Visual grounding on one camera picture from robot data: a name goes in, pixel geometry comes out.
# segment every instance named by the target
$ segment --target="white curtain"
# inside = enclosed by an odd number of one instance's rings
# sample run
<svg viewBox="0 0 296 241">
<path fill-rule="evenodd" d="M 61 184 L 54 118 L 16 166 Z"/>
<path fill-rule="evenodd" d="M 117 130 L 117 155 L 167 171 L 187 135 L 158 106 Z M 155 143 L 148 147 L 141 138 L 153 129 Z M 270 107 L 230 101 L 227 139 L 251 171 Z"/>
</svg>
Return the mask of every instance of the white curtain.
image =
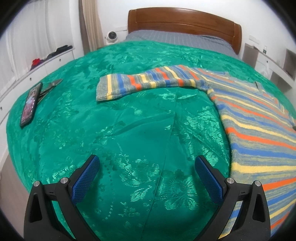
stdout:
<svg viewBox="0 0 296 241">
<path fill-rule="evenodd" d="M 9 60 L 6 38 L 7 33 L 4 33 L 0 38 L 0 96 L 2 96 L 16 80 L 15 72 Z"/>
<path fill-rule="evenodd" d="M 46 58 L 49 53 L 55 51 L 46 31 L 46 4 L 46 1 L 27 4 L 7 29 L 17 78 L 21 78 L 30 70 L 32 60 Z"/>
<path fill-rule="evenodd" d="M 63 45 L 73 45 L 69 1 L 33 0 L 17 14 L 0 39 L 0 96 Z"/>
</svg>

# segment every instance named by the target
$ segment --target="smartphone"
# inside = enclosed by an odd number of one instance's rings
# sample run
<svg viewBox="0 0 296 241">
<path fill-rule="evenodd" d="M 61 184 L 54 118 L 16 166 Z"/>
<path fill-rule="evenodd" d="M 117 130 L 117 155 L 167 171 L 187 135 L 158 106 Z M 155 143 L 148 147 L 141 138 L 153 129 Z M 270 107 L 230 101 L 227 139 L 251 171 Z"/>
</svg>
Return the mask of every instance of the smartphone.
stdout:
<svg viewBox="0 0 296 241">
<path fill-rule="evenodd" d="M 24 127 L 29 124 L 33 118 L 36 111 L 38 98 L 42 89 L 42 83 L 38 83 L 33 88 L 30 89 L 24 109 L 22 111 L 22 117 L 20 119 L 20 127 Z"/>
</svg>

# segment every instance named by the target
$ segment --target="metal screw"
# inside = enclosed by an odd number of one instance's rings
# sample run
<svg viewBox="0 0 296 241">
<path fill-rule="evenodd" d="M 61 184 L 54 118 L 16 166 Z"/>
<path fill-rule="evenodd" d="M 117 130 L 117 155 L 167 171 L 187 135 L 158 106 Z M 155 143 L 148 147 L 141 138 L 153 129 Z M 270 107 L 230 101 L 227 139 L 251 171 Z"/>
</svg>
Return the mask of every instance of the metal screw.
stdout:
<svg viewBox="0 0 296 241">
<path fill-rule="evenodd" d="M 255 185 L 256 185 L 257 187 L 260 187 L 260 186 L 261 186 L 261 182 L 259 182 L 259 181 L 255 181 Z"/>
<path fill-rule="evenodd" d="M 234 183 L 234 179 L 231 177 L 227 178 L 226 181 L 230 184 Z"/>
<path fill-rule="evenodd" d="M 39 181 L 36 181 L 36 182 L 34 182 L 34 187 L 38 187 L 39 185 L 40 185 L 40 182 Z"/>
<path fill-rule="evenodd" d="M 66 183 L 68 181 L 68 178 L 67 177 L 63 177 L 62 179 L 61 179 L 61 183 Z"/>
</svg>

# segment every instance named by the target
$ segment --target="blue finger pad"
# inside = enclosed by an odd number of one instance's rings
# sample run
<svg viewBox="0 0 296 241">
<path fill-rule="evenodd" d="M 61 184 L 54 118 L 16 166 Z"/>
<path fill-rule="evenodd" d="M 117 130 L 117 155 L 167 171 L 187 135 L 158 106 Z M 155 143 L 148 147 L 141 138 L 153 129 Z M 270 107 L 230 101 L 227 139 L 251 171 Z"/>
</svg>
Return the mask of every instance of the blue finger pad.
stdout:
<svg viewBox="0 0 296 241">
<path fill-rule="evenodd" d="M 204 184 L 205 189 L 207 190 L 211 200 L 217 204 L 222 203 L 222 187 L 220 186 L 214 175 L 211 173 L 211 171 L 207 168 L 202 159 L 199 157 L 195 159 L 195 170 L 202 183 Z"/>
<path fill-rule="evenodd" d="M 100 161 L 99 158 L 95 156 L 72 188 L 71 200 L 74 205 L 83 200 L 99 169 Z"/>
</svg>

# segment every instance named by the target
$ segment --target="phone screen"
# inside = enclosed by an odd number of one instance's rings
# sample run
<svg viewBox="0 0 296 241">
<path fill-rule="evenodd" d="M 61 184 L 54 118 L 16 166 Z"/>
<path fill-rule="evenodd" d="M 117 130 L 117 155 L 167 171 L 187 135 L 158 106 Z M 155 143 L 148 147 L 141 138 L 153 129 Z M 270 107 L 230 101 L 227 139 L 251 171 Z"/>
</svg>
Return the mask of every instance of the phone screen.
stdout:
<svg viewBox="0 0 296 241">
<path fill-rule="evenodd" d="M 40 92 L 40 84 L 30 89 L 28 97 L 26 99 L 24 110 L 22 111 L 21 124 L 27 122 L 32 118 L 32 115 L 34 114 L 34 106 L 37 101 L 39 92 Z"/>
</svg>

